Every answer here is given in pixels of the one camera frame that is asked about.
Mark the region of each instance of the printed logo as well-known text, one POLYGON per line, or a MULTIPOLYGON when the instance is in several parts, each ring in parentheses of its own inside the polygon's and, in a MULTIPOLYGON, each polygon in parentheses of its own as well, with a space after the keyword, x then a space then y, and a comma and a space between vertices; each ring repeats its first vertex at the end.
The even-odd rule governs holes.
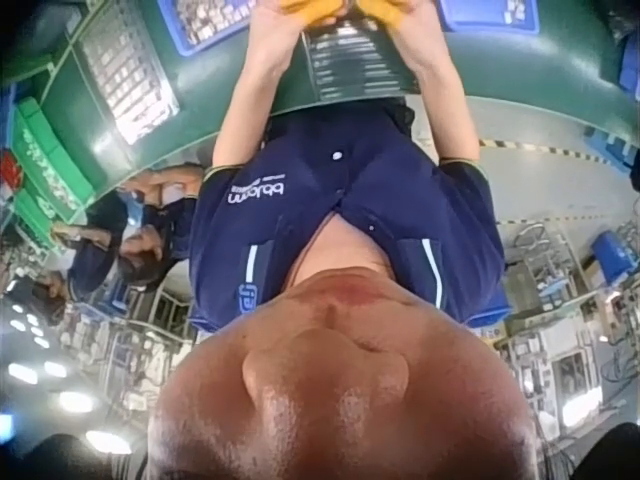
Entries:
POLYGON ((250 313, 258 308, 258 287, 253 283, 243 283, 238 287, 238 308, 240 313, 250 313))
POLYGON ((238 187, 234 185, 231 187, 231 193, 229 193, 229 196, 227 197, 227 202, 229 204, 242 203, 250 198, 283 195, 284 182, 278 182, 277 180, 283 180, 284 178, 285 175, 272 175, 259 178, 251 183, 251 185, 247 185, 245 187, 238 187))

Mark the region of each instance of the yellow and black tape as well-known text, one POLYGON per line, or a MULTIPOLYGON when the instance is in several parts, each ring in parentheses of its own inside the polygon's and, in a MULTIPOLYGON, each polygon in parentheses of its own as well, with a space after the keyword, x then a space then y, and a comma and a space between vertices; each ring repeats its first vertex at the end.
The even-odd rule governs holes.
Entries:
POLYGON ((588 220, 601 220, 608 218, 609 215, 578 215, 578 216, 564 216, 564 217, 545 217, 538 219, 521 218, 515 220, 500 220, 496 222, 496 225, 532 225, 534 223, 549 223, 549 222, 581 222, 588 220))
POLYGON ((577 158, 587 162, 609 165, 610 162, 598 155, 590 155, 588 153, 576 152, 575 150, 567 150, 566 148, 548 147, 544 145, 534 145, 532 143, 507 142, 505 140, 480 140, 480 146, 484 148, 505 148, 508 150, 524 150, 526 152, 551 153, 563 157, 577 158))

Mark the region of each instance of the green workbench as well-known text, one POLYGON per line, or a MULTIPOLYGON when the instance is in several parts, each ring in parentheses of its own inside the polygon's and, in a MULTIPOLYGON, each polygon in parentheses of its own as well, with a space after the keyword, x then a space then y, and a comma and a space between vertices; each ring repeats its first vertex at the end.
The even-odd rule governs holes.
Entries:
MULTIPOLYGON (((640 143, 637 105, 616 84, 622 49, 588 3, 538 0, 539 36, 448 34, 467 94, 558 112, 640 143)), ((99 192, 211 139, 221 126, 247 45, 247 35, 242 33, 193 57, 181 57, 157 2, 145 0, 139 5, 179 113, 129 146, 119 135, 77 45, 59 63, 42 102, 60 141, 99 192)), ((282 81, 274 112, 318 103, 306 55, 299 48, 282 81)))

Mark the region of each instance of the blue uniform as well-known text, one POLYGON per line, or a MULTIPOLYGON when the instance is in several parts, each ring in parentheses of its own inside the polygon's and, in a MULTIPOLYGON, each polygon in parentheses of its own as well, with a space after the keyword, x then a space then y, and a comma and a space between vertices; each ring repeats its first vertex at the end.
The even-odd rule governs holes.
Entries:
POLYGON ((107 248, 82 239, 67 274, 71 299, 82 301, 105 281, 122 243, 127 226, 127 206, 116 192, 110 192, 87 209, 87 226, 111 233, 107 248))
POLYGON ((366 103, 289 114, 274 130, 248 165, 213 170, 200 192, 190 276, 210 330, 277 296, 331 212, 385 251, 399 284, 455 320, 486 305, 504 253, 477 166, 437 167, 366 103))
POLYGON ((195 197, 184 197, 162 208, 145 205, 142 225, 153 225, 160 237, 168 242, 168 251, 174 260, 189 256, 191 223, 196 208, 195 197))

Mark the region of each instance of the worker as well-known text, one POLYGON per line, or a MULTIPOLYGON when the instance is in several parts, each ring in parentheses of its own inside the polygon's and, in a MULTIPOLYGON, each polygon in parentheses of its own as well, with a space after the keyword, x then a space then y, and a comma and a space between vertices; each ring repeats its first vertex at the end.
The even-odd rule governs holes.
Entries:
POLYGON ((202 167, 184 164, 145 170, 123 184, 123 190, 144 195, 142 226, 120 247, 118 268, 125 283, 155 289, 187 258, 202 178, 202 167))
POLYGON ((86 225, 53 223, 52 240, 75 250, 75 256, 66 274, 50 271, 36 279, 36 284, 48 287, 52 302, 58 298, 85 301, 103 284, 122 242, 128 216, 127 206, 113 191, 87 209, 86 225))
POLYGON ((162 388, 151 478, 535 478, 532 413, 464 323, 503 273, 489 182, 432 0, 357 0, 415 74, 439 166, 397 100, 285 114, 304 28, 342 1, 260 0, 193 219, 216 333, 162 388))

